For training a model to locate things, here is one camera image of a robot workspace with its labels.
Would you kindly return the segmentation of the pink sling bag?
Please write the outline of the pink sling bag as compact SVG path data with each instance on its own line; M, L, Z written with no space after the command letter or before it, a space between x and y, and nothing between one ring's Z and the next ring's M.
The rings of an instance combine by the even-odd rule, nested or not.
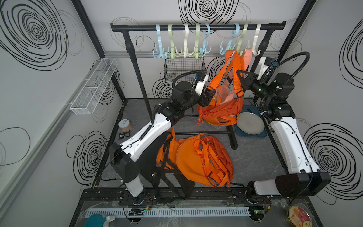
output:
M245 49L242 56L239 56L237 51L227 51L225 54L225 66L221 70L223 72L223 78L226 77L226 81L221 88L221 104L227 103L233 100L235 94L237 97L242 97L244 92L237 92L237 83L244 81L242 77L239 77L236 73L237 70L247 71L247 68L252 60L252 50Z

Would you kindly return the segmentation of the orange drawstring bag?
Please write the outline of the orange drawstring bag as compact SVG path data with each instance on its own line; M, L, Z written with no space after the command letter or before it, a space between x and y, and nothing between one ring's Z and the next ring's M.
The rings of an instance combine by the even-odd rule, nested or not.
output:
M200 133L178 147L175 163L188 180L210 187L230 187L234 175L232 160L224 145L213 136Z

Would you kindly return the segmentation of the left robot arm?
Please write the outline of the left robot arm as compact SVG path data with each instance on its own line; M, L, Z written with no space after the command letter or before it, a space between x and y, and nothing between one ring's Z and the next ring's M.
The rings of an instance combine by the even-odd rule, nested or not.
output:
M110 147L110 164L122 178L134 204L141 204L145 198L140 176L158 187L161 174L155 171L156 157L170 135L168 130L184 117L186 110L210 104L216 91L205 85L208 77L206 70L177 76L172 82L172 96L155 106L150 122L130 139Z

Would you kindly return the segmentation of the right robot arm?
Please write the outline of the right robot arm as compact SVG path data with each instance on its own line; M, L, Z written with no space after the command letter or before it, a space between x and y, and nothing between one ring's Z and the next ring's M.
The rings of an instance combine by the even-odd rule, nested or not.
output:
M269 85L276 69L289 60L304 57L301 65L291 74L279 73ZM296 116L287 102L294 89L294 77L305 67L311 55L309 52L294 54L280 63L272 63L261 79L253 72L238 70L238 81L242 88L252 91L256 107L274 134L270 137L280 160L285 165L285 175L268 180L249 182L253 195L282 196L294 200L300 196L315 196L331 182L327 172L323 172L310 155L297 126Z

